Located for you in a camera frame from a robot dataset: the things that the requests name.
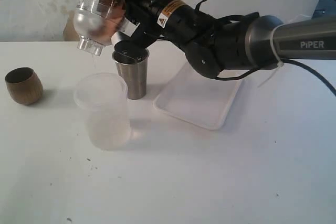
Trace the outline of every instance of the white table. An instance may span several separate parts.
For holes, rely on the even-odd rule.
[[[336,99],[285,66],[242,85],[226,124],[211,132],[156,111],[152,101],[186,61],[150,48],[148,95],[129,101],[134,137],[103,152],[72,99],[94,72],[116,72],[71,42],[0,43],[0,75],[22,66],[45,97],[25,107],[0,86],[0,223],[336,223]],[[307,61],[336,85],[336,62]]]

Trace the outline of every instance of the stainless steel cup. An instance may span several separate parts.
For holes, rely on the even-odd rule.
[[[144,56],[134,60],[127,56],[127,50],[114,52],[113,59],[117,65],[119,76],[121,76],[128,86],[128,98],[138,100],[147,93],[147,66],[149,51]]]

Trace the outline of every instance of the warning label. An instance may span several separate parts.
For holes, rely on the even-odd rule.
[[[161,14],[159,15],[157,23],[162,27],[165,28],[168,19],[176,11],[179,7],[186,5],[181,0],[174,0],[171,1],[165,8],[163,8]]]

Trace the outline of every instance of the white plastic tray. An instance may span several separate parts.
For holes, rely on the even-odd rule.
[[[234,71],[226,75],[237,76]],[[208,130],[220,129],[242,81],[217,81],[199,75],[188,63],[154,101],[167,115]]]

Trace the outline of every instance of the wooden cup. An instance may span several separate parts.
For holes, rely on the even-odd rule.
[[[14,101],[22,105],[37,102],[43,94],[43,86],[31,68],[18,68],[5,77],[7,89]]]

